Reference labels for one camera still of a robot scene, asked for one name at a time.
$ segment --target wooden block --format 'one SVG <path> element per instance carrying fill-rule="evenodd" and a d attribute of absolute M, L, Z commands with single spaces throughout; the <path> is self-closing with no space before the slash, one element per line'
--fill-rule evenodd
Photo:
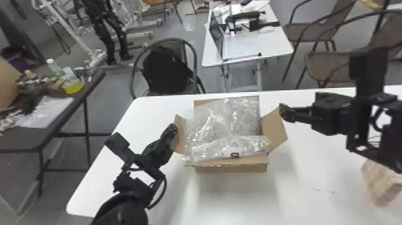
<path fill-rule="evenodd" d="M 361 172 L 371 199 L 377 206 L 387 206 L 402 190 L 402 175 L 376 162 L 367 160 Z"/>

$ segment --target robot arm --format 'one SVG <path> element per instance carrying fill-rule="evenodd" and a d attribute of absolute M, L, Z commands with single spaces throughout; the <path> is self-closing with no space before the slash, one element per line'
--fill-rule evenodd
<path fill-rule="evenodd" d="M 165 194 L 167 181 L 159 168 L 172 156 L 170 146 L 177 132 L 178 128 L 170 124 L 160 139 L 149 144 L 142 154 L 133 153 L 130 144 L 119 133 L 106 141 L 105 145 L 124 161 L 124 165 L 113 182 L 114 192 L 118 195 L 101 206 L 91 225 L 148 225 L 145 209 L 156 206 Z M 133 171 L 144 171 L 155 181 L 148 186 L 138 178 L 131 178 Z M 162 183 L 162 193 L 152 202 Z"/>
<path fill-rule="evenodd" d="M 357 88 L 354 98 L 317 92 L 311 107 L 280 104 L 279 113 L 287 122 L 310 124 L 324 135 L 346 135 L 346 148 L 350 152 L 402 174 L 402 101 L 383 92 L 388 49 L 361 48 L 352 52 L 349 63 L 349 76 Z M 373 107 L 377 111 L 372 115 Z M 384 112 L 391 123 L 380 128 L 376 122 Z M 370 142 L 370 125 L 381 133 L 378 146 Z"/>

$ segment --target bubble wrap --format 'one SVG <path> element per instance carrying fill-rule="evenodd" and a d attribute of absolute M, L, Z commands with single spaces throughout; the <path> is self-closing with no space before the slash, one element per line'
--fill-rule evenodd
<path fill-rule="evenodd" d="M 184 114 L 185 159 L 225 159 L 266 154 L 270 141 L 261 135 L 258 97 L 220 99 Z"/>

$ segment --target plastic bottle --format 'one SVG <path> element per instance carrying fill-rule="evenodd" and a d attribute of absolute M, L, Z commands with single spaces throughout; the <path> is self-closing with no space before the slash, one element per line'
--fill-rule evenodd
<path fill-rule="evenodd" d="M 46 60 L 46 62 L 49 68 L 53 71 L 53 73 L 56 76 L 58 77 L 64 76 L 65 73 L 63 72 L 62 68 L 59 67 L 58 64 L 53 59 L 48 59 Z"/>
<path fill-rule="evenodd" d="M 35 79 L 35 77 L 37 77 L 37 75 L 29 69 L 25 70 L 24 73 L 29 79 Z"/>
<path fill-rule="evenodd" d="M 62 85 L 62 88 L 67 94 L 74 94 L 76 92 L 79 92 L 84 84 L 78 79 L 74 71 L 70 67 L 66 67 L 63 69 L 63 72 L 66 74 L 63 78 L 64 83 Z"/>

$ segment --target black backpack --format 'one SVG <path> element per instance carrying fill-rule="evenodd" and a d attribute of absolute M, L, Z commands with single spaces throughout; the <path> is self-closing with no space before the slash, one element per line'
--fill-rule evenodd
<path fill-rule="evenodd" d="M 144 59 L 142 75 L 151 92 L 159 94 L 182 93 L 193 79 L 193 72 L 173 50 L 157 46 Z M 205 92 L 199 77 L 196 81 Z"/>

